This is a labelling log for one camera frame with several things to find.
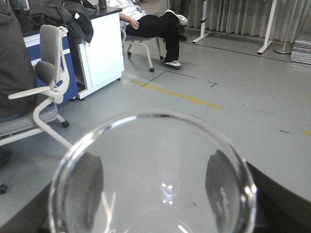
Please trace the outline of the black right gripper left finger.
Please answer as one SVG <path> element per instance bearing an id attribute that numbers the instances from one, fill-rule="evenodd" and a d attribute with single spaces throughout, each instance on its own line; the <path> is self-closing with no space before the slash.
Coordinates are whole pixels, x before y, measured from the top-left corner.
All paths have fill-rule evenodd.
<path id="1" fill-rule="evenodd" d="M 65 202 L 69 232 L 90 232 L 98 211 L 104 175 L 100 157 L 85 153 L 72 170 Z"/>

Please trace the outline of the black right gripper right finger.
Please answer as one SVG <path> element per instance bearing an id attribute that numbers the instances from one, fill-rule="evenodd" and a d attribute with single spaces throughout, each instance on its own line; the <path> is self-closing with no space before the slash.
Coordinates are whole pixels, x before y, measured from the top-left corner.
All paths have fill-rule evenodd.
<path id="1" fill-rule="evenodd" d="M 219 231 L 239 231 L 242 226 L 239 179 L 235 160 L 217 149 L 207 163 L 205 189 Z"/>

